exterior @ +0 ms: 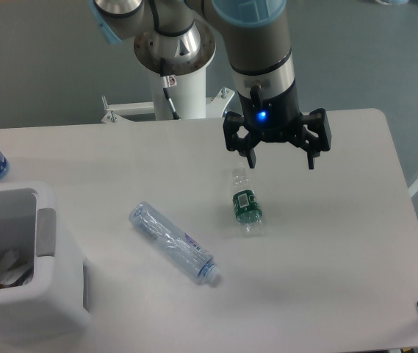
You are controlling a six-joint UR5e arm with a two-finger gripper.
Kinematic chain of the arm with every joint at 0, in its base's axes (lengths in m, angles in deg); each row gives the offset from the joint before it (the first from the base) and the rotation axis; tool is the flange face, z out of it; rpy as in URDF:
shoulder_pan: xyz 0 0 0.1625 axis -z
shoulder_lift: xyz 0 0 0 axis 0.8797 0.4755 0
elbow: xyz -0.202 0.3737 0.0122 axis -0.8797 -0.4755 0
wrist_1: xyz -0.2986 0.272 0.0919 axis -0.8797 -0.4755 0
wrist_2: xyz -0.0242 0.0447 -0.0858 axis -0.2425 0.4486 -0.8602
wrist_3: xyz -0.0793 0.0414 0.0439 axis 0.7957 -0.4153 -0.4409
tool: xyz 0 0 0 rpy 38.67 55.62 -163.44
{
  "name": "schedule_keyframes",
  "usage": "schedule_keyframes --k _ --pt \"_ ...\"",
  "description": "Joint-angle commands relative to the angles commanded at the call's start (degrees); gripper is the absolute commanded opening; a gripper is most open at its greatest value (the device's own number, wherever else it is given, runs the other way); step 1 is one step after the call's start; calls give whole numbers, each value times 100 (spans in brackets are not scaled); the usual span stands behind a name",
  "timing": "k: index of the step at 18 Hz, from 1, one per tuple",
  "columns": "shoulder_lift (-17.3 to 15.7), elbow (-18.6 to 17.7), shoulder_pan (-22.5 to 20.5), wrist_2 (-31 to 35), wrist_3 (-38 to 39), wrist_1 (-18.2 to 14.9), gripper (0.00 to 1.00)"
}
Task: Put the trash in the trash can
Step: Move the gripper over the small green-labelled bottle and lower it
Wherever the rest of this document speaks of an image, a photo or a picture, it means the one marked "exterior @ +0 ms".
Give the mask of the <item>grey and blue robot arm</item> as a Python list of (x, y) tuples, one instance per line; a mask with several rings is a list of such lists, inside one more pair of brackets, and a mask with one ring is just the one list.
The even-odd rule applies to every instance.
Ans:
[(181, 119), (182, 77), (202, 71), (222, 37), (241, 113), (223, 122), (226, 148), (255, 166), (261, 143), (291, 143), (309, 164), (331, 147), (322, 108), (303, 114), (298, 105), (287, 6), (284, 1), (90, 1), (103, 36), (111, 43), (134, 41), (140, 63), (156, 74), (154, 103), (163, 118)]

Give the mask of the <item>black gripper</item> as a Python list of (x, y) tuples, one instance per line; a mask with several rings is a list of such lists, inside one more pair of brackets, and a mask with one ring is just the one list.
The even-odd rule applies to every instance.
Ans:
[[(255, 89), (255, 101), (239, 93), (242, 115), (228, 111), (223, 121), (223, 134), (228, 151), (237, 151), (245, 157), (248, 166), (256, 166), (257, 143), (286, 143), (307, 153), (309, 170), (322, 152), (331, 150), (331, 128), (323, 108), (308, 115), (300, 112), (296, 81), (277, 96), (267, 98), (261, 88)], [(247, 130), (241, 138), (238, 132)]]

